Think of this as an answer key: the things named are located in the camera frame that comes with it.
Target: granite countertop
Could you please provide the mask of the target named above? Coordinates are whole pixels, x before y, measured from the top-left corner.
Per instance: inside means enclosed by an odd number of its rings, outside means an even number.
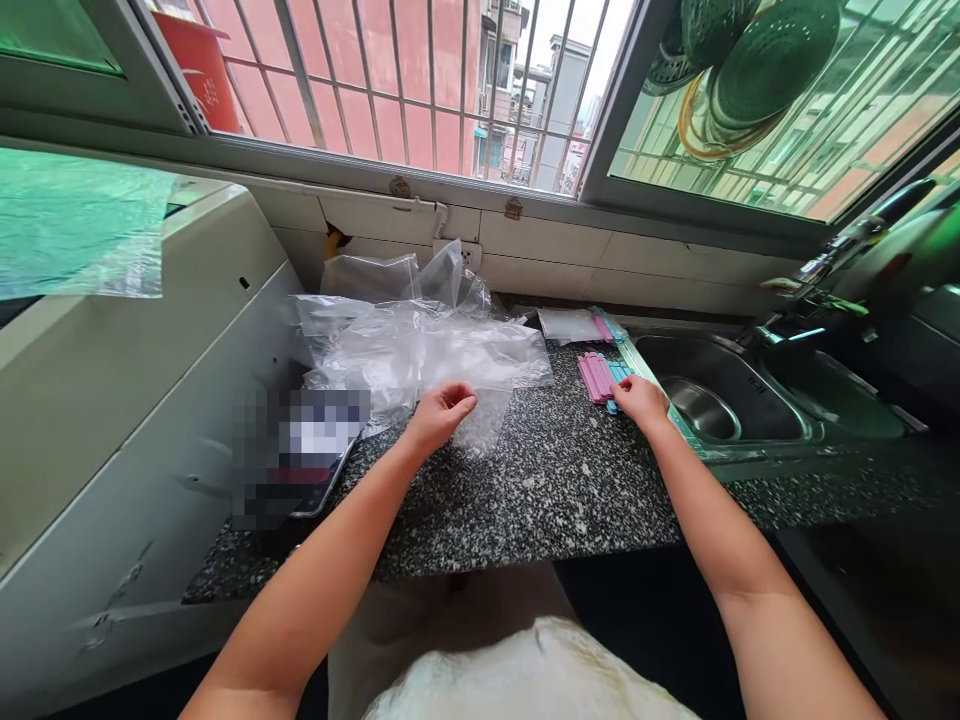
[[[646,440],[625,415],[610,416],[587,400],[577,355],[609,346],[548,341],[547,347],[555,384],[513,392],[493,449],[448,444],[427,461],[404,500],[375,578],[600,555],[681,539]],[[320,518],[290,521],[269,537],[233,530],[227,521],[183,602],[256,595],[400,431],[357,443]],[[948,466],[920,472],[864,462],[844,471],[803,472],[795,464],[793,474],[772,477],[769,466],[753,466],[756,477],[725,486],[766,530],[960,504],[960,484]]]

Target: red bucket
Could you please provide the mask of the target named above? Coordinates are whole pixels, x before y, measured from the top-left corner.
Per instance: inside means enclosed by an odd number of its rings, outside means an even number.
[[[217,42],[218,38],[229,40],[230,36],[222,30],[172,15],[155,12],[153,18],[210,127],[240,135],[240,120]]]

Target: tile wall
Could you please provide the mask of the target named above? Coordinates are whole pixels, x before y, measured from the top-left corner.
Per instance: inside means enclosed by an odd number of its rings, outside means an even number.
[[[305,286],[319,287],[327,221],[353,240],[342,253],[433,255],[436,217],[362,201],[251,187]],[[450,207],[444,237],[483,245],[480,275],[494,290],[546,297],[758,315],[757,284],[801,263],[597,228]]]

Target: green plastic cover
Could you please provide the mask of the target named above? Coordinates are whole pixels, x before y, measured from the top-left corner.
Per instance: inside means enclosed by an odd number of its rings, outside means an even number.
[[[161,228],[177,176],[0,148],[0,300],[161,296]]]
[[[79,0],[0,0],[0,53],[123,75]]]

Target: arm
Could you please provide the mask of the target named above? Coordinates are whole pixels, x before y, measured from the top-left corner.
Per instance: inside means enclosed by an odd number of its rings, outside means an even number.
[[[759,718],[882,718],[766,538],[667,417],[659,388],[634,375],[616,401],[646,435],[680,529],[720,610],[744,706]]]
[[[370,581],[410,481],[477,404],[465,383],[426,393],[410,425],[290,556],[181,714],[287,720]]]

